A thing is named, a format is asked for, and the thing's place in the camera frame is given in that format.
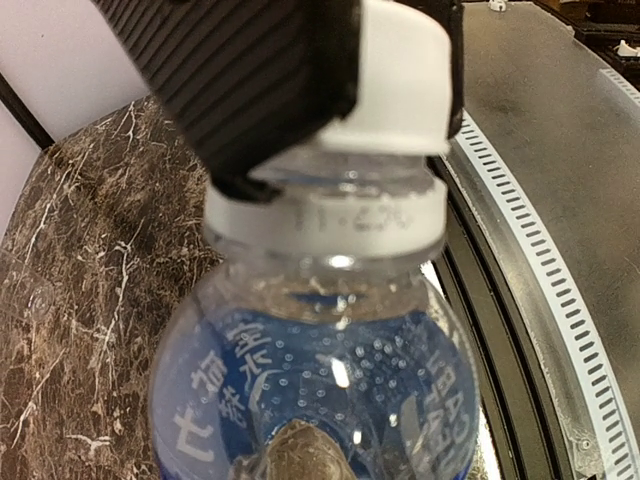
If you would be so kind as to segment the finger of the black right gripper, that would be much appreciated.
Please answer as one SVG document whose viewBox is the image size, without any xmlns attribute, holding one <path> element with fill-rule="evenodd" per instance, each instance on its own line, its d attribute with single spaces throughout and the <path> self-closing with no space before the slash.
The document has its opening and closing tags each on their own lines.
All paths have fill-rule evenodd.
<svg viewBox="0 0 640 480">
<path fill-rule="evenodd" d="M 267 204 L 250 173 L 346 117 L 357 1 L 100 1 L 97 9 L 224 196 Z"/>
<path fill-rule="evenodd" d="M 451 41 L 451 78 L 453 99 L 449 125 L 449 138 L 452 139 L 461 129 L 464 109 L 464 6 L 460 0 L 447 0 L 444 2 L 444 5 L 446 7 L 444 28 Z"/>
</svg>

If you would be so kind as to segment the blue white bottle cap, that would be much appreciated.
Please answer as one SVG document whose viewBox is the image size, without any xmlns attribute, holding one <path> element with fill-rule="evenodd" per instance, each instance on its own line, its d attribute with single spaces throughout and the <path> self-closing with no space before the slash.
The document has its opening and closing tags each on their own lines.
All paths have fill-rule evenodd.
<svg viewBox="0 0 640 480">
<path fill-rule="evenodd" d="M 451 60 L 449 35 L 435 19 L 398 2 L 365 1 L 356 105 L 314 143 L 341 153 L 446 153 Z"/>
</svg>

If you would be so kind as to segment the blue label Pocari Sweat bottle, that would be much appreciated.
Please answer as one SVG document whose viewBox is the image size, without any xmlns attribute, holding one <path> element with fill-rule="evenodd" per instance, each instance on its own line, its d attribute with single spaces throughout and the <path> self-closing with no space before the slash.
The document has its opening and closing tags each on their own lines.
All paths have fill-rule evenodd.
<svg viewBox="0 0 640 480">
<path fill-rule="evenodd" d="M 291 151 L 268 204 L 206 191 L 224 262 L 176 309 L 151 377 L 164 479 L 463 479 L 473 354 L 424 275 L 447 188 L 421 157 Z"/>
</svg>

